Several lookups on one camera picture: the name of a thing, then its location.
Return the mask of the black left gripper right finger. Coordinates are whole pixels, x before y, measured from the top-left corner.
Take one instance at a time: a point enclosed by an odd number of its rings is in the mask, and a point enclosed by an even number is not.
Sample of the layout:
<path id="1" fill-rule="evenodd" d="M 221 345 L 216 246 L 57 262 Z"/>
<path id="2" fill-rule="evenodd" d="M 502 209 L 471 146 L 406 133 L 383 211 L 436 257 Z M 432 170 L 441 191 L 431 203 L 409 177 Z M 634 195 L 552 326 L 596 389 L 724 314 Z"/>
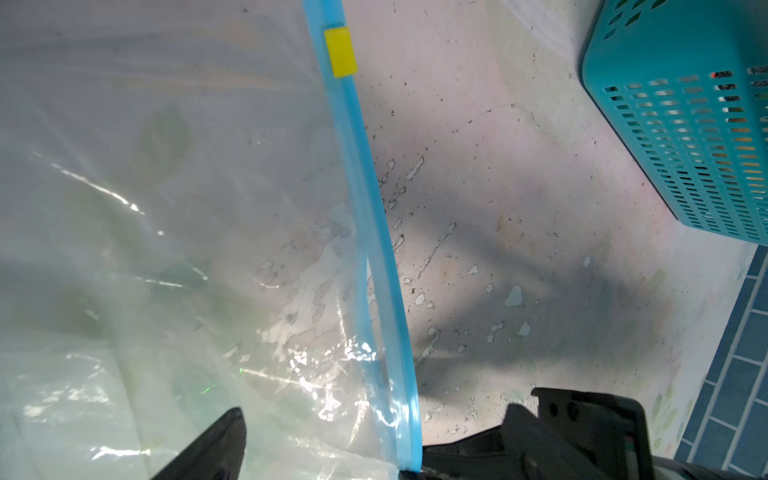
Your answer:
<path id="1" fill-rule="evenodd" d="M 509 404 L 502 423 L 506 453 L 524 479 L 608 479 L 589 459 L 520 404 Z"/>

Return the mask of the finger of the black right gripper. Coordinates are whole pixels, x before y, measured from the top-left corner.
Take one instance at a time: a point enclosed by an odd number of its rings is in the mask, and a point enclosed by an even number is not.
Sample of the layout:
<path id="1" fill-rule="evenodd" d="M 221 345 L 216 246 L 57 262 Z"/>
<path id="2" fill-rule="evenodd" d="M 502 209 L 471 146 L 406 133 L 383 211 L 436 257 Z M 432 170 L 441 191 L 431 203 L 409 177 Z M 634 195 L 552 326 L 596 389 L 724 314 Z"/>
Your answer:
<path id="1" fill-rule="evenodd" d="M 603 393 L 537 387 L 535 415 L 608 479 L 652 479 L 645 416 L 634 400 Z M 425 446 L 422 466 L 400 479 L 524 479 L 506 453 L 502 423 L 461 440 Z"/>

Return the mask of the clear zip top bag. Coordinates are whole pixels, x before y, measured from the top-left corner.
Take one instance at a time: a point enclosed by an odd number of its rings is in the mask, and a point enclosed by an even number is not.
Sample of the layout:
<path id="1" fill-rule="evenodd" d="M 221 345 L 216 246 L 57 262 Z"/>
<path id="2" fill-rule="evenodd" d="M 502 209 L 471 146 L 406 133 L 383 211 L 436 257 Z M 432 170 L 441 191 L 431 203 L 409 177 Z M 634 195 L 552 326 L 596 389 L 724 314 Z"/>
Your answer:
<path id="1" fill-rule="evenodd" d="M 422 466 L 339 1 L 1 5 L 1 475 L 152 479 L 231 408 L 238 479 Z"/>

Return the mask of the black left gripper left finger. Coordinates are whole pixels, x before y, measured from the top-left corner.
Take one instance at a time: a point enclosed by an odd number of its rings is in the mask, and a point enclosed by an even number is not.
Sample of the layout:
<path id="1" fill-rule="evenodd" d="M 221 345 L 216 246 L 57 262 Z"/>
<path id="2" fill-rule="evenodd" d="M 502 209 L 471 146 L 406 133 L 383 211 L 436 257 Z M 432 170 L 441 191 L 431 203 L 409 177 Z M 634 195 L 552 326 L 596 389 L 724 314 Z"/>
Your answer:
<path id="1" fill-rule="evenodd" d="M 191 442 L 152 480 L 237 480 L 245 457 L 247 427 L 234 407 Z"/>

